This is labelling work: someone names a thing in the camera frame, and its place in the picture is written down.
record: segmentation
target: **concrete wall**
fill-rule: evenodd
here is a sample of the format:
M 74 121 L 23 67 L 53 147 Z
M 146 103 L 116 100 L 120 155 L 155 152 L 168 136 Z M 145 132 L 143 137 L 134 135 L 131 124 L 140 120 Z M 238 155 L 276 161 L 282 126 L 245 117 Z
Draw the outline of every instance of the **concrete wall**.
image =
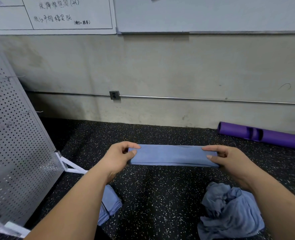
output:
M 295 103 L 295 35 L 0 36 L 28 90 Z M 295 133 L 295 105 L 30 94 L 42 116 Z

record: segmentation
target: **perforated metal panel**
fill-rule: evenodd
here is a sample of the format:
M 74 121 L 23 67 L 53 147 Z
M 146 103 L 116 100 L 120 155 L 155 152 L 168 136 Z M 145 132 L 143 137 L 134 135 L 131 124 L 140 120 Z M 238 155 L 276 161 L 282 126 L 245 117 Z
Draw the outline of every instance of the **perforated metal panel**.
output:
M 55 147 L 0 53 L 0 222 L 23 226 L 63 172 Z

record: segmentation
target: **finger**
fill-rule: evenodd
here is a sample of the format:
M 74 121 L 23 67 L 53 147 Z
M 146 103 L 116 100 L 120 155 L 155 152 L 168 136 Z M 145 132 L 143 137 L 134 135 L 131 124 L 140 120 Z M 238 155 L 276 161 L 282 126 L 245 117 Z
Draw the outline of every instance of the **finger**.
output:
M 214 152 L 218 152 L 218 153 L 226 153 L 227 154 L 230 147 L 224 146 L 224 145 L 208 145 L 208 146 L 202 147 L 202 149 L 204 151 L 214 151 Z
M 125 149 L 125 148 L 135 148 L 135 149 L 140 149 L 141 146 L 134 143 L 134 142 L 130 142 L 130 141 L 122 141 L 120 143 L 118 143 L 122 149 Z
M 137 153 L 137 150 L 133 150 L 133 151 L 130 151 L 128 153 L 125 153 L 124 156 L 126 158 L 126 161 L 132 159 Z
M 219 165 L 225 165 L 226 159 L 224 157 L 215 157 L 212 155 L 206 155 L 206 157 L 211 161 Z

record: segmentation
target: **purple foam roller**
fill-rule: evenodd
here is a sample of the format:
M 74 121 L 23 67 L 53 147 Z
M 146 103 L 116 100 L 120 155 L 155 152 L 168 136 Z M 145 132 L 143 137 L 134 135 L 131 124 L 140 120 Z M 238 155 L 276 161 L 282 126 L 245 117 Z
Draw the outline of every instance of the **purple foam roller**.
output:
M 247 140 L 270 143 L 295 149 L 295 135 L 270 131 L 244 125 L 220 122 L 217 132 L 222 135 L 240 137 Z

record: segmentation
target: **whiteboard frame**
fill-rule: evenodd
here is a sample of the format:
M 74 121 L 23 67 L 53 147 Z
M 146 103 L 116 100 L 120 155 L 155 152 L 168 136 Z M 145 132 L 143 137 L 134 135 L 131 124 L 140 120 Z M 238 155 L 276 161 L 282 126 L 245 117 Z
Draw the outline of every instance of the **whiteboard frame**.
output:
M 23 30 L 0 30 L 0 35 L 48 35 L 48 34 L 116 34 L 116 20 L 114 0 L 110 1 L 112 19 L 111 29 L 23 29 Z

